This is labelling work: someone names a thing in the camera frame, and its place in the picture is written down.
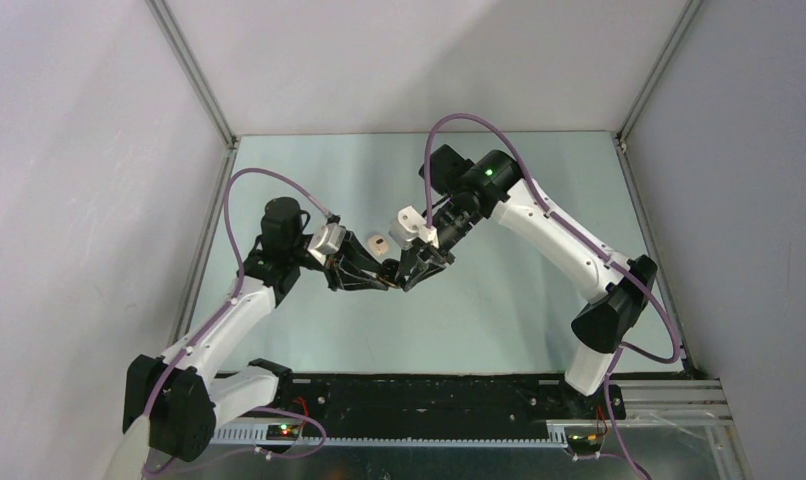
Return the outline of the black glossy earbud charging case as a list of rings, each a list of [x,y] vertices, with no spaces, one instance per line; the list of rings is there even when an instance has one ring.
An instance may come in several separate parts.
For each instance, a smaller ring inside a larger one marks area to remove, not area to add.
[[[377,278],[390,288],[399,289],[400,285],[397,280],[400,262],[395,259],[385,259],[380,266],[377,273]]]

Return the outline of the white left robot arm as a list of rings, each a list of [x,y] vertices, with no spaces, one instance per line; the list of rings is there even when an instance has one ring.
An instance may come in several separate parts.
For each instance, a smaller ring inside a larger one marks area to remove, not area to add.
[[[285,369],[253,361],[229,377],[218,373],[245,335],[280,306],[303,270],[322,273],[333,291],[388,290],[379,278],[381,263],[337,217],[307,234],[305,214],[294,198],[269,201],[224,303],[162,354],[132,362],[117,453],[134,470],[152,449],[186,462],[196,459],[217,429],[258,407],[276,417],[291,411],[295,390],[280,380]]]

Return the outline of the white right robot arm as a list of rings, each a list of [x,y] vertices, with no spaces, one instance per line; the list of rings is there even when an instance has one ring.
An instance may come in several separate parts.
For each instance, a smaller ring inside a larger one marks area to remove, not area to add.
[[[448,145],[430,156],[422,178],[444,202],[433,214],[407,206],[389,235],[401,258],[389,280],[405,291],[449,266],[452,248],[482,220],[492,220],[528,241],[579,291],[586,305],[571,323],[580,345],[564,374],[564,411],[585,418],[601,403],[599,388],[623,337],[649,303],[658,271],[646,255],[629,258],[607,246],[528,182],[521,165],[500,150],[478,162]]]

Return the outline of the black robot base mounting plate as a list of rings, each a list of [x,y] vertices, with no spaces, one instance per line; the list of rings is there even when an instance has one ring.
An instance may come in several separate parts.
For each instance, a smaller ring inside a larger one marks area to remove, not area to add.
[[[558,421],[623,420],[621,389],[590,396],[559,374],[295,374],[271,407],[319,422],[320,432],[461,435],[531,434]]]

